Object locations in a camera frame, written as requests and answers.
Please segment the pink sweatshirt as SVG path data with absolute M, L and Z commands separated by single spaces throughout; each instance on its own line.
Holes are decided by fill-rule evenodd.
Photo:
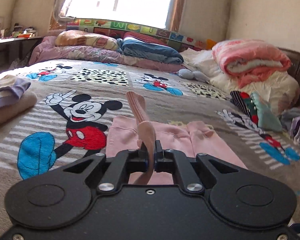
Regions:
M 159 140 L 163 149 L 184 152 L 194 158 L 206 153 L 233 165 L 245 168 L 227 143 L 202 121 L 175 126 L 151 121 L 146 112 L 143 96 L 128 91 L 126 94 L 134 117 L 116 116 L 108 131 L 106 156 L 115 157 L 123 150 L 137 150 L 142 144 L 150 151 L 150 167 L 154 167 L 154 144 Z

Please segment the grey clothes pile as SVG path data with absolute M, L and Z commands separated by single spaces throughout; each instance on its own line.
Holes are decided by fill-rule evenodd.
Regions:
M 282 112 L 279 117 L 282 127 L 290 139 L 300 148 L 300 108 L 291 108 Z

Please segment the folded beige and purple clothes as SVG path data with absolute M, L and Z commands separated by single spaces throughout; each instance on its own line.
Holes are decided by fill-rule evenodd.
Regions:
M 37 96 L 29 90 L 30 86 L 28 79 L 13 75 L 0 79 L 0 125 L 37 103 Z

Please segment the grey plush toy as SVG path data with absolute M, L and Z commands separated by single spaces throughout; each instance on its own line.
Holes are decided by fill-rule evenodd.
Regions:
M 210 79 L 200 71 L 191 71 L 189 69 L 180 69 L 178 76 L 186 80 L 196 80 L 199 82 L 208 82 Z

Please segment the teal folded garment stack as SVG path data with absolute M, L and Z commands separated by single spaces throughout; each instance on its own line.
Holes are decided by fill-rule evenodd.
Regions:
M 269 103 L 264 101 L 257 92 L 230 92 L 230 102 L 237 106 L 258 128 L 268 131 L 282 132 L 278 117 L 271 111 Z

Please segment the blue folded quilt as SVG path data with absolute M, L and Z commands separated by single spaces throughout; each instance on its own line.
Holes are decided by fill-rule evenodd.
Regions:
M 118 38 L 118 51 L 126 56 L 139 57 L 168 64 L 182 64 L 184 58 L 175 49 L 156 43 L 148 43 L 133 37 Z

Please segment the colourful alphabet headboard mat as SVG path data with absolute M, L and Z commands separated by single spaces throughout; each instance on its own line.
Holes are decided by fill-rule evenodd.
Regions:
M 216 42 L 211 39 L 200 41 L 166 29 L 111 20 L 79 18 L 72 22 L 68 22 L 65 29 L 81 30 L 121 39 L 124 38 L 126 33 L 137 33 L 156 38 L 166 46 L 174 48 L 177 51 L 184 51 L 187 48 L 191 48 L 196 51 L 210 50 L 216 44 Z

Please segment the pink rolled comforter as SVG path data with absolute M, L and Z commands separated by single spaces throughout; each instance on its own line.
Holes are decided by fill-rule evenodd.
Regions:
M 263 82 L 274 72 L 287 71 L 292 63 L 276 46 L 261 40 L 226 40 L 212 48 L 221 71 L 243 88 L 252 82 Z

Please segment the yellow patterned pillow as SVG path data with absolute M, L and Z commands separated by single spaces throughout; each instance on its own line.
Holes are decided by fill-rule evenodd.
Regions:
M 58 47 L 90 46 L 105 50 L 118 50 L 120 47 L 115 38 L 80 30 L 67 30 L 60 33 L 55 40 L 55 45 Z

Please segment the purple floral quilt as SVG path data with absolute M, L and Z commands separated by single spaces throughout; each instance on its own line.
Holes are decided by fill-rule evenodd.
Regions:
M 48 60 L 67 59 L 82 60 L 102 63 L 118 63 L 127 66 L 139 67 L 160 72 L 176 73 L 184 69 L 183 64 L 170 64 L 143 59 L 139 57 L 126 56 L 117 51 L 94 48 L 91 46 L 56 46 L 55 36 L 47 36 L 36 46 L 29 59 L 29 65 Z

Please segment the window curtain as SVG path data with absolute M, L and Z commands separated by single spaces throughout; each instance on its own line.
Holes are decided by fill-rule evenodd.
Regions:
M 66 0 L 54 0 L 53 10 L 50 18 L 49 32 L 65 30 L 66 24 L 72 20 L 66 16 L 70 2 Z

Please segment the dark side desk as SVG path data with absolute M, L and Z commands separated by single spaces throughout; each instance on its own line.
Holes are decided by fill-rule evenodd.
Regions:
M 5 38 L 0 39 L 0 68 L 7 69 L 15 60 L 28 63 L 34 48 L 39 45 L 43 37 Z

